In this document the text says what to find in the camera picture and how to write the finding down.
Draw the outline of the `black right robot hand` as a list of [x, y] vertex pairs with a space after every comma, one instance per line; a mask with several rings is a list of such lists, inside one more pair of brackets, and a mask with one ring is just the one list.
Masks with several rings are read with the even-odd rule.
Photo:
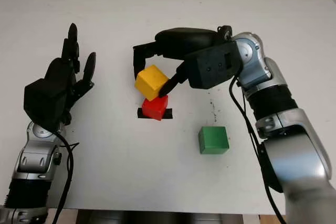
[[212, 88], [239, 70], [237, 46], [231, 37], [231, 26], [219, 26], [216, 31], [186, 27], [163, 30], [155, 35], [154, 42], [134, 46], [134, 74], [144, 70], [146, 59], [158, 55], [182, 62], [159, 90], [161, 97], [184, 81], [194, 89]]

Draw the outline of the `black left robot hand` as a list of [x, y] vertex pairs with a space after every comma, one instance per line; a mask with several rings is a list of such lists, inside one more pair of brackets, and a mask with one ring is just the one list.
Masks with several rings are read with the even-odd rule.
[[72, 23], [69, 27], [68, 37], [64, 39], [61, 57], [50, 63], [45, 75], [45, 80], [60, 86], [61, 105], [57, 120], [64, 125], [71, 123], [71, 108], [94, 86], [92, 77], [96, 66], [95, 52], [92, 52], [87, 58], [82, 79], [76, 80], [76, 74], [80, 71], [77, 38], [77, 26]]

